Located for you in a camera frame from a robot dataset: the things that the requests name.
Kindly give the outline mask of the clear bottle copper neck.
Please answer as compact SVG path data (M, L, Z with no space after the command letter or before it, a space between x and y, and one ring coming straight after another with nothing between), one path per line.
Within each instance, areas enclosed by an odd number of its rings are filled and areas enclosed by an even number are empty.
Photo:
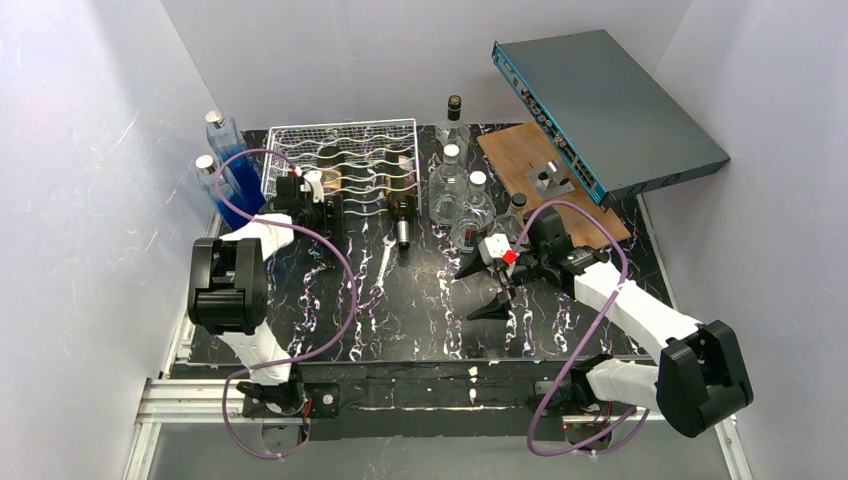
M511 196L508 208L498 215L492 223L492 234L504 234L510 244L514 244L523 230L522 213L527 203L524 193Z

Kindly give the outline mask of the blue square bottle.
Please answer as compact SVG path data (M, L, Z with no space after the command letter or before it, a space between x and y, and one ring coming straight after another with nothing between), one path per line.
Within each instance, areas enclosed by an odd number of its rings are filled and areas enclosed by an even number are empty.
M206 113L204 120L207 140L222 163L249 149L232 117L211 110ZM245 211L249 214L258 213L266 200L254 156L245 154L231 161L228 171L241 190L241 196L246 203Z

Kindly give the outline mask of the dark wine bottle silver cap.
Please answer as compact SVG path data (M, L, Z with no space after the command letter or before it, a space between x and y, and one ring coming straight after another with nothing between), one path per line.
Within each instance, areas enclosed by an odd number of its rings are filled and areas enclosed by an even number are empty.
M323 172L325 199L342 198L342 193L337 193L342 187L342 173L337 164L344 160L345 156L335 146L325 146L318 151L316 166Z

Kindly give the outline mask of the square bottle dark label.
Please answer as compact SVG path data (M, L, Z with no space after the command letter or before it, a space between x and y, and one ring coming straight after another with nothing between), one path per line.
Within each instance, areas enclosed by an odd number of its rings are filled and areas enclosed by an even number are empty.
M470 127L461 119L462 99L451 95L447 102L447 115L436 125L435 136L439 145L438 153L444 153L444 147L454 144L459 147L459 161L467 164L468 150L471 144Z

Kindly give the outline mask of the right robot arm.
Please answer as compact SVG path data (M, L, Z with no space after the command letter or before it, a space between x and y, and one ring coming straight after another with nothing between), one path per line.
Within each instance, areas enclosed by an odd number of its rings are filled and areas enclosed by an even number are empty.
M596 355L571 367L551 393L532 397L532 408L563 415L618 402L657 411L678 433L694 438L753 402L730 326L684 315L624 279L608 255L574 246L553 212L536 209L525 219L522 239L511 242L503 233L482 238L456 273L462 279L489 270L501 284L468 319L506 320L516 287L546 280L622 329L653 361Z

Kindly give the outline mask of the large clear round bottle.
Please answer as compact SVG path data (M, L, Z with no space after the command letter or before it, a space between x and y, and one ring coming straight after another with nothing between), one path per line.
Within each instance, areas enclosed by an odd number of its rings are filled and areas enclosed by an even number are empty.
M494 220L495 206L486 190L487 180L484 172L473 171L467 190L454 204L450 240L462 253L470 253L488 235Z

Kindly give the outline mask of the clear bottle white cap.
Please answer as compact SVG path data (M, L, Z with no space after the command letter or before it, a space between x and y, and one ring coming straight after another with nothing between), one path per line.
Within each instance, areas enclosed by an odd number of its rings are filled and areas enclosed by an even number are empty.
M441 163L429 177L429 217L438 227L452 224L454 204L467 190L468 172L460 159L461 153L458 145L445 145Z

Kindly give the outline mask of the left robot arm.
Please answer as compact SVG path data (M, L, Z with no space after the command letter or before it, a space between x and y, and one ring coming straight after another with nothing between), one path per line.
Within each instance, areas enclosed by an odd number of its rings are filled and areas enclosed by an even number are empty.
M266 262L293 242L295 225L325 238L339 232L343 202L325 192L339 184L335 171L280 176L275 194L245 226L193 245L189 319L228 345L248 369L238 390L276 414L300 412L306 397L298 369L266 321Z

